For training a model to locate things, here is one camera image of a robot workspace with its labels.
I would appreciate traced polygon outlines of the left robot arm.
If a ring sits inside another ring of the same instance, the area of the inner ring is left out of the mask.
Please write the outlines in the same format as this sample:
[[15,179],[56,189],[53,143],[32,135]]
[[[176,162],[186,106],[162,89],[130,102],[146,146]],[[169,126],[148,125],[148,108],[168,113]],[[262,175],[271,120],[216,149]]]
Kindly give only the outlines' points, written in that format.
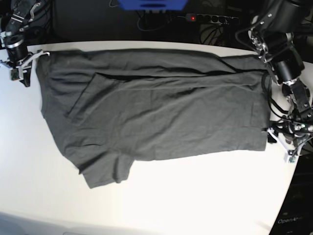
[[268,103],[280,111],[270,127],[298,147],[313,137],[313,104],[310,90],[300,80],[305,66],[297,52],[294,33],[312,7],[311,0],[267,0],[262,11],[246,28],[235,33],[236,40],[255,51],[268,76],[282,87],[290,110],[280,109],[266,89]]

